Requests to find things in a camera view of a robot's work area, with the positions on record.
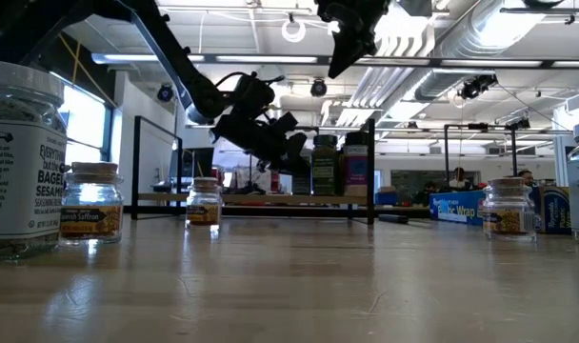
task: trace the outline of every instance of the blue box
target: blue box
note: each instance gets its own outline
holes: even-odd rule
[[[397,193],[380,193],[374,195],[376,205],[397,205]]]
[[[429,215],[433,220],[482,226],[482,191],[436,193],[429,196]]]

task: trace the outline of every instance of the wooden table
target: wooden table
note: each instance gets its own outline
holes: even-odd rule
[[[0,262],[0,342],[579,342],[579,247],[450,223],[130,222]]]

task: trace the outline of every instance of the ceiling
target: ceiling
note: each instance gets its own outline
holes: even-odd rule
[[[244,7],[246,0],[158,0],[159,6],[224,6]],[[436,44],[446,30],[459,19],[476,0],[449,0],[447,15],[436,15],[429,20],[434,27]],[[261,0],[262,8],[299,8],[301,13],[316,6],[310,0]],[[570,7],[573,1],[566,1],[561,7]],[[254,13],[251,23],[247,13],[219,13],[199,11],[168,11],[161,13],[170,16],[169,26],[182,46],[190,47],[193,53],[248,53],[248,54],[309,54],[331,55],[333,40],[316,15],[297,14],[295,18],[309,21],[306,36],[298,43],[287,41],[282,35],[282,25],[287,20],[283,13]],[[512,58],[579,58],[579,14],[577,22],[564,25],[566,16],[548,16],[534,26],[522,39],[502,54]],[[399,32],[405,27],[393,27]],[[104,53],[150,53],[148,46],[137,31],[128,23],[112,21],[92,16],[88,20],[67,28],[67,33],[80,41],[93,52]],[[158,63],[135,63],[113,66],[130,71],[130,79],[143,91],[155,95],[160,83],[168,78]],[[214,82],[233,71],[259,70],[257,66],[246,65],[200,65],[198,69]],[[292,111],[300,125],[319,125],[322,120],[322,105],[326,100],[347,101],[356,92],[367,68],[352,67],[336,79],[329,79],[326,67],[279,66],[268,72],[286,75],[290,91],[281,97],[281,108]],[[309,95],[310,84],[315,78],[324,78],[328,85],[325,98]],[[494,122],[495,119],[517,112],[532,105],[536,111],[528,111],[533,127],[546,128],[551,123],[546,117],[552,116],[551,109],[562,103],[563,98],[579,92],[579,71],[497,71],[499,84],[465,106],[455,105],[453,92],[443,96],[436,103],[420,111],[425,116],[415,116],[419,127],[442,127],[445,123]],[[233,86],[228,82],[224,87]],[[333,125],[340,116],[340,110],[329,114],[327,126]]]

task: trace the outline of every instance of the fluorescent light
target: fluorescent light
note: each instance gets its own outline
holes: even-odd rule
[[[553,68],[579,68],[579,61],[556,61]]]
[[[273,7],[247,7],[247,6],[159,6],[159,10],[168,12],[221,12],[221,13],[249,13],[253,10],[256,13],[293,13],[313,15],[309,8],[273,8]]]
[[[93,53],[91,55],[96,64],[127,64],[135,62],[158,62],[155,54],[151,53]],[[188,55],[191,62],[202,62],[205,56],[198,54]]]
[[[480,68],[495,68],[495,67],[539,67],[541,61],[525,61],[525,60],[444,60],[442,61],[444,67],[480,67]]]
[[[474,70],[474,69],[433,69],[433,73],[494,75],[495,71],[494,70]]]
[[[428,64],[429,60],[427,58],[363,57],[355,62],[357,66],[426,66]]]
[[[227,55],[217,56],[218,62],[237,62],[237,63],[316,63],[317,57],[312,56],[249,56],[249,55]]]

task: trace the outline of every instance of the camera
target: camera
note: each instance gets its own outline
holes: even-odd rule
[[[161,102],[169,102],[173,99],[173,86],[171,84],[160,85],[160,90],[156,93],[156,98]]]
[[[310,87],[310,95],[314,97],[322,97],[328,92],[328,86],[323,79],[315,79]]]

